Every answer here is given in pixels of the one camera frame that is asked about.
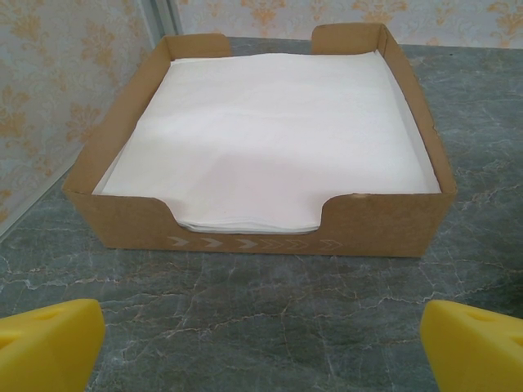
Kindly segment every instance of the white arrow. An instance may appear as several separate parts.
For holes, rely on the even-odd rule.
[[[214,238],[202,238],[202,240],[209,243],[205,247],[219,247],[220,245],[223,245],[223,243]]]
[[[251,247],[257,246],[257,243],[251,241],[250,239],[237,239],[236,241],[240,241],[244,245],[239,247],[240,249],[250,249]]]
[[[264,249],[277,249],[278,247],[282,246],[281,243],[275,241],[274,239],[263,239],[262,242],[267,244],[266,247],[263,247]]]
[[[173,244],[175,247],[183,247],[184,245],[187,245],[189,243],[189,241],[184,240],[183,238],[178,238],[178,237],[168,237],[168,238],[171,239],[172,241],[176,241],[176,243]]]
[[[303,241],[299,241],[297,239],[288,239],[288,243],[291,243],[291,247],[289,249],[303,249],[304,247],[308,247],[308,243],[304,243]]]
[[[322,251],[333,251],[343,246],[342,243],[334,241],[333,239],[321,239],[320,241],[325,244],[325,246],[321,248]]]

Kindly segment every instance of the gray marble countertop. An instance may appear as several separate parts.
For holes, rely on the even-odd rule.
[[[523,317],[523,51],[404,49],[459,189],[423,258],[105,249],[60,181],[0,244],[0,317],[97,299],[92,392],[436,391],[418,334],[430,299]]]

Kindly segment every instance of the cardboard box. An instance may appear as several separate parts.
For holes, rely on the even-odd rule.
[[[312,54],[351,55],[378,49],[405,95],[440,194],[348,194],[328,200],[313,233],[201,234],[181,228],[155,198],[93,195],[134,131],[172,60],[231,56],[220,34],[165,37],[123,89],[74,164],[63,190],[107,247],[198,252],[351,256],[421,256],[456,194],[443,145],[405,54],[382,24],[328,24],[312,34]]]

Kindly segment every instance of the wallpaper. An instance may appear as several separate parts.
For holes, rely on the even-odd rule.
[[[0,224],[78,152],[150,50],[135,0],[0,0]]]
[[[177,0],[184,33],[311,37],[316,25],[386,23],[402,43],[523,47],[523,0]]]

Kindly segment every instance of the white napkin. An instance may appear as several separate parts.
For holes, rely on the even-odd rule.
[[[95,189],[163,200],[194,231],[246,234],[313,231],[341,194],[439,192],[377,52],[173,61]]]

